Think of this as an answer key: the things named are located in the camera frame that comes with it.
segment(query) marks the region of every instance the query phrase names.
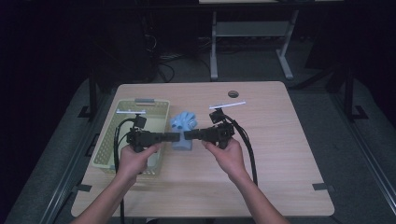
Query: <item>finger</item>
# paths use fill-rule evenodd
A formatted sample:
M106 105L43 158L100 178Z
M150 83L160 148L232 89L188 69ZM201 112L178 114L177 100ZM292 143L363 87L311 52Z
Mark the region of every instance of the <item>finger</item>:
M157 152L161 148L161 143L154 144L150 147L148 147L146 150L140 152L139 154L143 155L146 157L146 159L151 156L154 152Z
M204 147L209 150L215 157L217 157L221 153L221 149L210 142L202 141L202 145L204 145Z

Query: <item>hand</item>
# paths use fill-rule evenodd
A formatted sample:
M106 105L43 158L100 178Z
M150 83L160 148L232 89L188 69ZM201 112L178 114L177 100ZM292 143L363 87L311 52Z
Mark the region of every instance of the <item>hand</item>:
M149 156L157 152L160 147L161 143L155 144L139 153L134 152L130 145L123 147L117 176L126 178L132 186L136 182L137 175L146 170Z
M224 149L216 147L210 142L202 141L202 144L215 156L220 168L228 175L231 181L235 183L239 178L250 178L245 168L242 148L238 141L231 138L228 146Z

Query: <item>person's right hand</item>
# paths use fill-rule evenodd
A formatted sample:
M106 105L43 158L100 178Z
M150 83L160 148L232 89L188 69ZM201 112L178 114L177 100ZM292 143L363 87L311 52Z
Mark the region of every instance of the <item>person's right hand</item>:
M238 141L231 138L228 146L224 149L216 147L210 142L202 141L202 144L216 158L220 168L235 183L240 178L250 178L245 168L242 148Z

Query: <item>dark background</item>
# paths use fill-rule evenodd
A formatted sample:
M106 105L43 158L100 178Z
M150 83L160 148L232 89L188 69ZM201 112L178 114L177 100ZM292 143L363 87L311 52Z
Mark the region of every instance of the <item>dark background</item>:
M97 75L102 91L121 82L149 82L156 75L156 55L145 50L143 30L158 36L163 49L189 54L196 53L197 36L210 34L202 25L210 22L210 12L179 11L172 16L157 12L148 26L142 27L137 13L92 10L100 7L96 4L64 0L0 3L0 221L18 198L74 92L89 73ZM113 4L122 6L121 1ZM350 65L396 126L393 9L375 3L333 8L326 13L302 10L293 38L309 35L316 39L309 67L326 68L337 62ZM132 28L121 32L125 27ZM132 46L128 46L128 38L134 40Z

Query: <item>gray floor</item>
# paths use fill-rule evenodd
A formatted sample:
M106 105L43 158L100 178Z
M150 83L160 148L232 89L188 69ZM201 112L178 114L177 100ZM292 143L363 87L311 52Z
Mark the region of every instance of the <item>gray floor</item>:
M240 51L234 54L219 54L219 81L266 81L277 80L292 86L318 70L305 69L304 63L311 43L292 42L287 58L294 72L294 80L283 77L274 49ZM167 63L175 69L172 82L209 81L208 54L197 59L179 59ZM163 72L170 77L167 67ZM396 223L396 216L390 209L384 195L373 178L367 162L362 156L359 144L353 138L349 123L339 109L339 94L329 94L324 90L327 78L323 78L303 91L290 91L290 98L304 128L312 148L318 168L328 186L335 207L331 217L288 217L291 223ZM163 80L157 77L154 82ZM45 153L33 171L20 198L11 211L7 223L68 223L76 197L73 188L84 175L89 157L84 156L91 140L99 133L111 104L112 94L100 93L99 114L95 120L77 118L80 109L89 104L88 83L81 87L70 102L64 118L52 136ZM396 184L396 132L375 105L370 92L358 81L355 88L355 105L361 105L369 119L357 120L367 145L377 157L389 181ZM67 183L64 177L71 161L75 169ZM59 198L57 206L53 199ZM112 218L109 223L119 223ZM145 223L135 219L134 223ZM204 223L200 219L163 219L160 223ZM219 219L216 223L251 223L249 218Z

